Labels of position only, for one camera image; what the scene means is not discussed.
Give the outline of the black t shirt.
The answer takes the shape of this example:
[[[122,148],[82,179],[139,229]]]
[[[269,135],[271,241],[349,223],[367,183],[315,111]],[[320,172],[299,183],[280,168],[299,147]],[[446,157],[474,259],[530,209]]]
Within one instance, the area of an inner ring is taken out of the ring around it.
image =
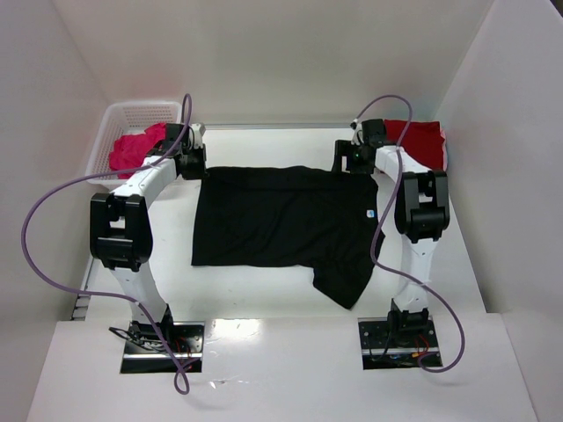
[[[371,279],[377,182],[370,175],[289,168],[214,167],[201,182],[193,266],[303,266],[312,285],[352,309]]]

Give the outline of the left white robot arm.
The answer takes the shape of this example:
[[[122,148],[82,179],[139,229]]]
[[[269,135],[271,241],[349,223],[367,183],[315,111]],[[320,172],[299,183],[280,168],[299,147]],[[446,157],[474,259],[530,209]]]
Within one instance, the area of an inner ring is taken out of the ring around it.
[[[90,250],[94,258],[131,297],[131,338],[157,338],[156,323],[165,338],[173,333],[169,305],[157,290],[150,270],[153,249],[149,208],[157,196],[177,178],[203,179],[206,147],[201,123],[189,127],[165,125],[164,139],[157,142],[136,171],[110,193],[97,193],[90,203]]]

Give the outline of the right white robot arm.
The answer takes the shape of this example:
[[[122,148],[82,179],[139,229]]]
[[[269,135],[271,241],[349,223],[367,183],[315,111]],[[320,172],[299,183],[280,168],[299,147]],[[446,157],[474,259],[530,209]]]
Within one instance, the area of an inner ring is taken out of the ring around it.
[[[351,123],[354,138],[335,143],[333,169],[342,164],[351,173],[379,171],[394,183],[392,205],[383,221],[394,212],[394,224],[401,235],[401,266],[397,293],[388,313],[391,341],[419,336],[429,328],[428,283],[436,246],[450,224],[447,174],[433,170],[412,157],[398,142],[388,139],[384,121],[372,119]]]

